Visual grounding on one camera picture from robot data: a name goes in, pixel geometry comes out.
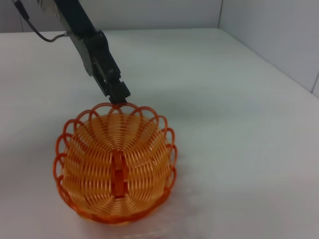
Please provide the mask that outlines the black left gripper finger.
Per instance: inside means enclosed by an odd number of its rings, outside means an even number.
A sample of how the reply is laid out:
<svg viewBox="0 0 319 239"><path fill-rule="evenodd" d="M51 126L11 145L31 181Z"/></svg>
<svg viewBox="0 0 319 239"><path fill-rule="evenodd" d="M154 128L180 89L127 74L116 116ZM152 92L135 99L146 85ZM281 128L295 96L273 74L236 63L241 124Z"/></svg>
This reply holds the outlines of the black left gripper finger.
<svg viewBox="0 0 319 239"><path fill-rule="evenodd" d="M106 82L108 88L109 101L113 104L126 103L126 98L130 96L130 91L121 78L121 71L116 64L108 45L96 45L92 48L92 61L104 60L108 64Z"/></svg>

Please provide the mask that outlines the orange woven plastic basket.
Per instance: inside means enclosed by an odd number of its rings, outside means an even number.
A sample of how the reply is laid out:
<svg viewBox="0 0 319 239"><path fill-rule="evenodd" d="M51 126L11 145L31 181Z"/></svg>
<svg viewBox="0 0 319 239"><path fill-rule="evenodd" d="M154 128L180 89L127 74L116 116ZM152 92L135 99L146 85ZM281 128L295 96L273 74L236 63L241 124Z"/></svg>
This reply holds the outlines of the orange woven plastic basket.
<svg viewBox="0 0 319 239"><path fill-rule="evenodd" d="M164 116L132 103L100 103L65 123L52 170L67 206L84 219L117 225L168 199L176 161L175 133Z"/></svg>

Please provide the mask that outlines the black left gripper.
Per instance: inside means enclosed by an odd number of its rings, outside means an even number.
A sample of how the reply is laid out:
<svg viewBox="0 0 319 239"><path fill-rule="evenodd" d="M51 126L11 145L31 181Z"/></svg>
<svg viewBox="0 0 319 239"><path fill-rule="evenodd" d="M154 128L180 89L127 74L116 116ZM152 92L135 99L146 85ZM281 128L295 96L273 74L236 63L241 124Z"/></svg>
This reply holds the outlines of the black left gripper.
<svg viewBox="0 0 319 239"><path fill-rule="evenodd" d="M95 79L104 96L107 96L105 35L94 27L79 0L54 0L54 3L60 22L80 54L88 75Z"/></svg>

